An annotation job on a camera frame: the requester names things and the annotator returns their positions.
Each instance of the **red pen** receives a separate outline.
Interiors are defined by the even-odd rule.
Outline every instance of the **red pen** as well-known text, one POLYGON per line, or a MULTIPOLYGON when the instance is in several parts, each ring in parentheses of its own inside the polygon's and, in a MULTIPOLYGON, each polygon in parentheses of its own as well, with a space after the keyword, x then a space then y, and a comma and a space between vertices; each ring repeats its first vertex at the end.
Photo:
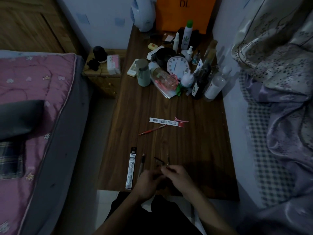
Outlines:
POLYGON ((154 128, 154 129, 151 129, 151 130, 145 131, 145 132, 140 133, 140 134, 138 134, 138 135, 139 135, 139 136, 142 136, 142 135, 144 135, 144 134, 151 133, 151 132, 153 132, 153 131, 155 131, 155 130, 158 130, 158 129, 164 128, 164 127, 166 127, 166 126, 167 126, 167 124, 163 124, 162 126, 160 126, 160 127, 158 127, 158 128, 154 128))

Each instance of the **plaid fabric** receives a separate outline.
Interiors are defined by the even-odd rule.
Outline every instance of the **plaid fabric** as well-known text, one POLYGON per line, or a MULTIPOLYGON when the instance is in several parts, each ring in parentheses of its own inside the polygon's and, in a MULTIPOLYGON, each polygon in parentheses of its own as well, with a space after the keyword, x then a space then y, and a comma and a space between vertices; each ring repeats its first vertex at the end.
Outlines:
POLYGON ((0 141, 0 180, 24 175, 24 146, 25 141, 21 138, 0 141))
POLYGON ((295 186, 293 175, 284 168, 266 144, 270 103, 256 102, 245 88, 246 72, 239 73, 240 89, 248 102, 247 118, 254 151, 255 175, 264 206, 274 206, 289 199, 295 186))

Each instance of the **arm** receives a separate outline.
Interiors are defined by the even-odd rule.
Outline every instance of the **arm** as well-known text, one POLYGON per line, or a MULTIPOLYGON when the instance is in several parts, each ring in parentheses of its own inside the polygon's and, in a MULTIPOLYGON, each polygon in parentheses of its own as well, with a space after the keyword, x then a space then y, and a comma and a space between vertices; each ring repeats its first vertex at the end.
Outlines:
POLYGON ((139 177, 133 191, 93 235, 120 234, 136 208, 152 198, 156 192, 156 187, 165 179, 165 176, 159 176, 160 173, 158 170, 145 170, 139 177))
POLYGON ((162 167, 162 173, 171 179, 174 186, 195 207, 207 234, 236 235, 237 233, 218 214, 213 204, 194 184, 183 166, 162 167))

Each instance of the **orange bag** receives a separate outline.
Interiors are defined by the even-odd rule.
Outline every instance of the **orange bag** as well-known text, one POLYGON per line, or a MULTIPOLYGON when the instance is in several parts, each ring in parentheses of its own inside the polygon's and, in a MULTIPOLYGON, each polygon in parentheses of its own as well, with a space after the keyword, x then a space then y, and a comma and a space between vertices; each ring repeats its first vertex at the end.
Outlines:
POLYGON ((205 34, 216 0, 157 0, 157 30, 178 31, 193 20, 193 30, 205 34))

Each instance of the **person's left hand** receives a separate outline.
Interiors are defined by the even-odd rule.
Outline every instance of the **person's left hand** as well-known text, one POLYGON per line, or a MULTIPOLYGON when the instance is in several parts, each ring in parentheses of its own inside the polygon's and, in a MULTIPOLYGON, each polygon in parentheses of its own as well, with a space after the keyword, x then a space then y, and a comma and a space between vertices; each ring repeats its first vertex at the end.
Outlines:
POLYGON ((156 188, 166 176, 162 175, 159 170, 145 170, 141 173, 133 191, 131 192, 137 197, 139 202, 143 203, 155 194, 156 188))

